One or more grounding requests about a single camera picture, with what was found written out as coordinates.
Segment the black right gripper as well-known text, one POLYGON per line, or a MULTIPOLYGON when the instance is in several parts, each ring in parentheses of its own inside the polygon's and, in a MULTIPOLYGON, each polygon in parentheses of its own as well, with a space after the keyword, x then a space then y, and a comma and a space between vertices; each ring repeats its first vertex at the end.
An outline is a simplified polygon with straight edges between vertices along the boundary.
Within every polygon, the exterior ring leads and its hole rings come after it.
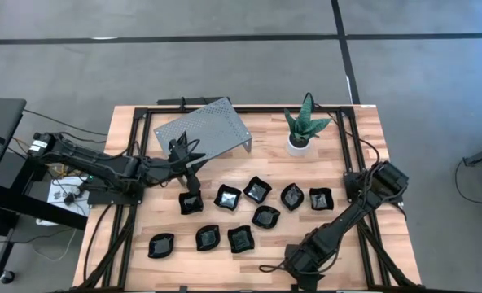
POLYGON ((318 280, 324 278, 319 268, 326 261, 326 251, 313 240, 286 245, 286 271, 296 280, 296 291, 316 291, 318 280), (304 279, 308 277, 308 287, 304 279))

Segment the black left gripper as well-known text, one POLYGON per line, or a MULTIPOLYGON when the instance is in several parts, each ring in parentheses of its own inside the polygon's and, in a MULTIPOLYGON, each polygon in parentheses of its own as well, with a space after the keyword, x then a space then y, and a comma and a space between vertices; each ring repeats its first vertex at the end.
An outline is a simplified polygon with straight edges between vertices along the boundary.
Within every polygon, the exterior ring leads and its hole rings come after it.
POLYGON ((205 165, 204 160, 199 161, 205 154, 194 153, 198 145, 199 142, 169 143, 168 177, 186 176, 186 187, 192 195, 200 192, 201 183, 195 174, 205 165))

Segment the black wavy square mini plate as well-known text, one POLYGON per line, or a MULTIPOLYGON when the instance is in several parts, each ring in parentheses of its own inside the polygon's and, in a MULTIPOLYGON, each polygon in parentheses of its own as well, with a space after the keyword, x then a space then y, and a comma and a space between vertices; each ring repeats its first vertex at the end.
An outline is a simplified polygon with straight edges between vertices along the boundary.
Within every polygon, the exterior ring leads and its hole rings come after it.
POLYGON ((238 254, 255 248, 254 238, 252 237, 251 227, 242 225, 227 232, 230 243, 230 250, 233 254, 238 254))
POLYGON ((241 190, 227 186, 225 184, 221 185, 217 191, 217 196, 214 199, 214 204, 219 208, 226 208, 234 211, 239 203, 241 197, 241 190))
POLYGON ((257 204, 265 201, 272 187, 266 181, 261 180, 258 176, 253 177, 248 185, 243 189, 243 193, 257 204))
POLYGON ((204 203, 199 191, 197 193, 181 193, 178 201, 182 215, 190 215, 204 210, 204 203))
POLYGON ((310 188, 309 198, 311 208, 315 211, 334 209, 334 200, 330 188, 310 188))

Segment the grey perforated metal shelf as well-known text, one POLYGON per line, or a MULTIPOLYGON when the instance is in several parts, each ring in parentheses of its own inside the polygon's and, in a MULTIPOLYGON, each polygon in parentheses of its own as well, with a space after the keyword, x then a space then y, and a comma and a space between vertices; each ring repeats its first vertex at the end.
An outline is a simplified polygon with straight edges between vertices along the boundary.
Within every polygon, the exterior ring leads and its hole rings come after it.
POLYGON ((187 167, 204 163, 219 155, 243 146, 252 151, 252 135, 232 106, 228 98, 197 108, 154 129, 162 150, 170 153, 169 142, 180 137, 190 143, 187 147, 193 154, 203 153, 199 159, 191 159, 187 167))

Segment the snake plant in white pot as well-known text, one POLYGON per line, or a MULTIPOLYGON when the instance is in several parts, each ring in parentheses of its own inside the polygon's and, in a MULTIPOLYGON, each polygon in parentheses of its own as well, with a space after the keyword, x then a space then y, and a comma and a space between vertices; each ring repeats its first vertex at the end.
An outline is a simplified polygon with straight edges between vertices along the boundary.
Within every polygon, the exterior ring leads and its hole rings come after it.
POLYGON ((284 116, 289 127, 287 139, 287 153, 289 155, 305 156, 310 148, 310 140, 318 138, 318 133, 332 122, 331 118, 313 119, 312 113, 315 106, 313 95, 307 92, 296 118, 292 116, 288 109, 284 109, 284 116))

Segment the black computer tower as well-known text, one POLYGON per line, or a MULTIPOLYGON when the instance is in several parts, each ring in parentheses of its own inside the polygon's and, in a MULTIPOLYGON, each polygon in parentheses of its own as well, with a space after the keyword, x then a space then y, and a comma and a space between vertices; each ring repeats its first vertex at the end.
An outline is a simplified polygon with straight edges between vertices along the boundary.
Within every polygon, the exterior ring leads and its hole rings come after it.
POLYGON ((34 181, 41 181, 47 166, 6 152, 0 162, 0 186, 25 192, 34 181))

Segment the black desk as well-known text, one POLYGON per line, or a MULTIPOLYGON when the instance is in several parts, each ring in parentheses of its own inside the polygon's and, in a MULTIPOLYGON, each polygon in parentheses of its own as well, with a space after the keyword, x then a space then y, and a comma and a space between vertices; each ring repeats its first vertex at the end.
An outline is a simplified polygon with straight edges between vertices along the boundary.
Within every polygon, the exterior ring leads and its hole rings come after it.
MULTIPOLYGON (((9 152, 10 142, 21 121, 25 106, 26 101, 22 98, 0 98, 0 162, 4 154, 9 152)), ((0 186, 0 236, 5 238, 0 251, 0 281, 3 284, 15 279, 15 274, 5 269, 5 266, 15 245, 11 237, 21 215, 56 221, 75 230, 83 230, 86 226, 86 216, 28 196, 32 185, 25 192, 0 186)))

